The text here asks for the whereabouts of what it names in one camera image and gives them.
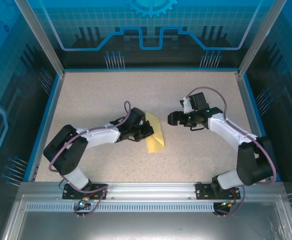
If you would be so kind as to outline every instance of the transparent glass wall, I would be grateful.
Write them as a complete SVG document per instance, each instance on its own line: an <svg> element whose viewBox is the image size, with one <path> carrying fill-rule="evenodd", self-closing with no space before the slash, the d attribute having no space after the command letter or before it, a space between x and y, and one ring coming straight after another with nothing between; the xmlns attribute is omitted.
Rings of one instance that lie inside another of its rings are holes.
<svg viewBox="0 0 292 240"><path fill-rule="evenodd" d="M280 178L292 193L292 0L287 0L246 74Z"/></svg>
<svg viewBox="0 0 292 240"><path fill-rule="evenodd" d="M273 0L30 0L67 69L237 68Z"/></svg>
<svg viewBox="0 0 292 240"><path fill-rule="evenodd" d="M0 1L0 236L55 77L14 1Z"/></svg>

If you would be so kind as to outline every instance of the metal frame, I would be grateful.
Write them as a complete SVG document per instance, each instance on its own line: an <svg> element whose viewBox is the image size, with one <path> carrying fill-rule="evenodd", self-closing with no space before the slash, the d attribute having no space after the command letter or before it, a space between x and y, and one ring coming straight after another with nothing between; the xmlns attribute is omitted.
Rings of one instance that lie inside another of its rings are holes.
<svg viewBox="0 0 292 240"><path fill-rule="evenodd" d="M55 69L56 73L63 77L64 76L64 67L59 60L58 56L56 55L53 46L51 45L48 37L46 36L44 29L42 28L40 22L38 21L32 7L28 3L27 0L14 0L16 5L18 6L21 14L25 18L26 22L28 23L31 31L35 35L36 39L38 40L40 46L44 50L48 60L52 64L53 68Z"/></svg>
<svg viewBox="0 0 292 240"><path fill-rule="evenodd" d="M43 155L45 143L51 128L57 102L64 83L64 78L65 78L64 76L56 76L56 79L52 86L52 90L50 92L50 96L47 101L47 106L45 108L45 112L40 123L34 147L29 158L29 162L23 179L24 181L27 182L33 181L36 177L35 176L36 168L39 166L39 163Z"/></svg>
<svg viewBox="0 0 292 240"><path fill-rule="evenodd" d="M171 205L178 203L180 206L190 203L207 205L218 202L216 200L196 200L196 182L175 182L175 183L107 183L109 184L106 200L101 205L136 205L142 203L161 203ZM275 203L278 211L278 221L282 224L285 239L292 240L292 209L284 185L280 182L274 185L252 185L246 188L247 203ZM71 208L63 208L65 203L75 204L75 200L61 199L63 191L58 188L57 182L22 182L15 203L13 205L3 240L15 240L21 230L23 219L26 212L33 212L28 207L29 204L53 204L62 206L56 209L41 208L36 212L72 212Z"/></svg>
<svg viewBox="0 0 292 240"><path fill-rule="evenodd" d="M286 1L287 0L274 0L274 3L270 7L264 21L262 22L254 40L252 41L244 59L239 66L239 76L242 77L246 73L265 38L269 34L278 15L281 13Z"/></svg>
<svg viewBox="0 0 292 240"><path fill-rule="evenodd" d="M246 74L244 74L244 76L239 76L239 74L236 73L235 75L251 132L260 137L265 136L266 132L254 100L251 86L245 81Z"/></svg>

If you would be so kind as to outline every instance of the yellow paper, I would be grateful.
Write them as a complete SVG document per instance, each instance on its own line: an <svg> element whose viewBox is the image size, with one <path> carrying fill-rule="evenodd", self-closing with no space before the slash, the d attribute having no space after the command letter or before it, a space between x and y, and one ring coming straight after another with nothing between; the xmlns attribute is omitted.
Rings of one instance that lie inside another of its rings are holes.
<svg viewBox="0 0 292 240"><path fill-rule="evenodd" d="M152 154L164 147L164 138L159 117L149 112L146 112L145 117L154 130L154 134L146 138L148 153Z"/></svg>

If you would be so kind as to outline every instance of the ventilation slot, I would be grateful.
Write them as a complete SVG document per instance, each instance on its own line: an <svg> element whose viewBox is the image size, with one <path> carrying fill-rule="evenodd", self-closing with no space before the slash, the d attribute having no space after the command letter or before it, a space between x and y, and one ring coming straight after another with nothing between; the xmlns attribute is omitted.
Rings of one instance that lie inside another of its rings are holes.
<svg viewBox="0 0 292 240"><path fill-rule="evenodd" d="M28 212L73 212L76 202L33 202L28 203ZM89 212L95 207L96 203L91 202L90 207L79 212ZM191 213L191 212L213 212L212 202L102 202L96 212L105 213Z"/></svg>

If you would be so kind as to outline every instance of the metal base plate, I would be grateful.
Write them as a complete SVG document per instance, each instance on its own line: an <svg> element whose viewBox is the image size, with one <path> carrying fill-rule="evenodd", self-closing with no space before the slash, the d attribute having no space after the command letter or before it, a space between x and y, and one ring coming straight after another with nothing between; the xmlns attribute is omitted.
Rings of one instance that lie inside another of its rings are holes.
<svg viewBox="0 0 292 240"><path fill-rule="evenodd" d="M232 200L234 195L231 193L231 190L238 190L236 193L236 200L241 199L240 191L237 187L232 187L225 192L219 194L219 197L215 196L214 191L210 183L201 183L198 182L195 184L196 199L197 200Z"/></svg>
<svg viewBox="0 0 292 240"><path fill-rule="evenodd" d="M99 189L102 187L107 186L107 184L92 184L90 190ZM90 200L99 200L103 194L103 191L98 191L94 195L89 196ZM83 197L86 197L89 193L81 193L73 189L69 184L64 185L64 191L62 193L62 199L68 200L81 200Z"/></svg>

